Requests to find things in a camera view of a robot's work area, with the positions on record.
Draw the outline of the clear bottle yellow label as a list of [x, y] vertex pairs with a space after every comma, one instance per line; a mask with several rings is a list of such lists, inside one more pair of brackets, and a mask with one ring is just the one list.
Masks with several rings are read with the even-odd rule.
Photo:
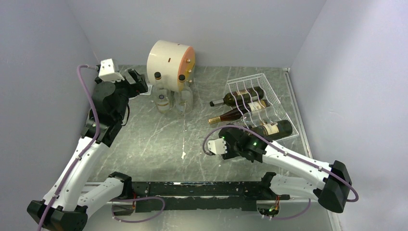
[[160, 72], [154, 73], [154, 85], [152, 88], [153, 101], [156, 105], [157, 110], [160, 113], [167, 113], [172, 108], [172, 98], [171, 91], [166, 88], [164, 82], [162, 81], [162, 75]]

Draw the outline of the clear bottle black cap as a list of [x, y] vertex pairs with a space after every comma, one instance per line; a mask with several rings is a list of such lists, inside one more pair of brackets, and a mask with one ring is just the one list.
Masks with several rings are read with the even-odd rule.
[[278, 122], [286, 119], [287, 115], [282, 107], [270, 106], [253, 112], [245, 113], [242, 116], [242, 124], [245, 126], [257, 127], [263, 124]]

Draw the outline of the dark green wine bottle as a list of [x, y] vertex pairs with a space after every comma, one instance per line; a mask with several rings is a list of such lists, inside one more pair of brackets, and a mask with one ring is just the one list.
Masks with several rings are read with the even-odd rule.
[[292, 135], [293, 127], [289, 120], [265, 123], [250, 130], [261, 135], [266, 140], [279, 140]]

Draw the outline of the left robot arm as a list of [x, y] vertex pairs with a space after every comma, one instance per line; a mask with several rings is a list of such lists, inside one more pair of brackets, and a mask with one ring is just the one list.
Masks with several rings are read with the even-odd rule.
[[95, 81], [93, 92], [85, 89], [90, 111], [73, 156], [43, 199], [27, 207], [38, 230], [81, 231], [107, 202], [135, 197], [131, 177], [119, 172], [87, 193], [83, 188], [101, 155], [127, 124], [129, 100], [148, 91], [145, 76], [129, 69], [127, 77], [118, 74], [109, 81], [98, 76]]

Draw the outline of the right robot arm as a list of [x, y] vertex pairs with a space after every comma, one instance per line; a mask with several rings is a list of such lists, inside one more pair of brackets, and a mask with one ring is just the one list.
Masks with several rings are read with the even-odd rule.
[[292, 177], [276, 174], [271, 181], [261, 184], [259, 191], [265, 199], [275, 195], [303, 197], [316, 200], [334, 213], [343, 213], [346, 203], [358, 200], [343, 162], [336, 160], [330, 164], [309, 158], [241, 126], [222, 126], [218, 137], [205, 142], [212, 154], [221, 154], [225, 159], [240, 156], [294, 174]]

